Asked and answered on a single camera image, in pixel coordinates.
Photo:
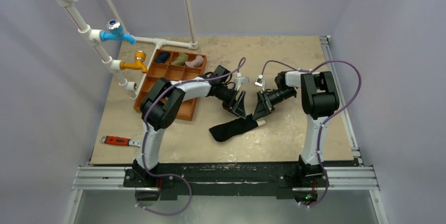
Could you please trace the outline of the orange compartment tray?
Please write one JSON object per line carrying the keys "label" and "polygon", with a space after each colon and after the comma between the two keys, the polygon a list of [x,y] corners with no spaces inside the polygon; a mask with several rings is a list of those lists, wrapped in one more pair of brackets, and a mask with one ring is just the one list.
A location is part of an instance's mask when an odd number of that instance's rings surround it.
{"label": "orange compartment tray", "polygon": [[[164,63],[154,63],[154,59],[161,52],[170,52],[170,58]],[[198,68],[191,68],[184,66],[175,66],[170,63],[176,59],[180,51],[175,50],[166,50],[166,49],[157,49],[154,54],[153,60],[148,64],[148,72],[145,77],[143,77],[143,82],[139,88],[139,94],[134,103],[134,110],[140,113],[140,104],[148,94],[148,92],[152,89],[155,82],[160,78],[165,78],[167,80],[179,81],[179,80],[188,80],[196,78],[205,73],[207,56],[203,54],[196,54],[191,52],[183,52],[188,55],[187,61],[193,60],[196,55],[201,55],[204,57],[203,64]]]}

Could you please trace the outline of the black underwear white waistband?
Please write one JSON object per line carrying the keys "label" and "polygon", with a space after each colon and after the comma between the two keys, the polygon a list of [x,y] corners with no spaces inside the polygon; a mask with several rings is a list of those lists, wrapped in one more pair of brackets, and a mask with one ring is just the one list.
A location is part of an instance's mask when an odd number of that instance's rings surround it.
{"label": "black underwear white waistband", "polygon": [[249,115],[245,119],[237,118],[227,123],[211,127],[209,128],[209,132],[216,142],[225,142],[234,136],[252,131],[265,123],[266,121],[264,119],[254,120],[252,115]]}

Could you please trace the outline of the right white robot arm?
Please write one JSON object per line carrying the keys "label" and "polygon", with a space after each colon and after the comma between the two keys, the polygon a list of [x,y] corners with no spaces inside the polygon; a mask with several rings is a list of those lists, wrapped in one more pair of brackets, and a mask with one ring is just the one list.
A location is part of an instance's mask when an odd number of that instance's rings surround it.
{"label": "right white robot arm", "polygon": [[258,120],[271,114],[274,106],[297,96],[301,90],[301,106],[307,115],[305,144],[299,155],[296,181],[307,186],[316,176],[323,175],[323,148],[329,118],[338,110],[340,101],[333,74],[330,71],[303,73],[280,72],[275,78],[277,88],[257,92],[257,105],[252,115]]}

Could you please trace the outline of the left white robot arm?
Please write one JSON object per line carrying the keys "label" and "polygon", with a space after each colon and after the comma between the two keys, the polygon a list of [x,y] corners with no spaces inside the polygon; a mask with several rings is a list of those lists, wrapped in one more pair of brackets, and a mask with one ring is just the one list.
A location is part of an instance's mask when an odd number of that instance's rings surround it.
{"label": "left white robot arm", "polygon": [[152,186],[157,177],[153,170],[159,164],[159,151],[165,130],[174,122],[184,101],[200,98],[215,97],[222,101],[222,107],[245,119],[247,117],[244,106],[245,91],[228,88],[225,81],[234,73],[239,73],[245,59],[239,66],[228,71],[222,66],[210,74],[200,75],[189,80],[170,81],[160,78],[140,104],[142,120],[146,126],[140,154],[135,164],[141,168],[137,171],[136,179],[145,187]]}

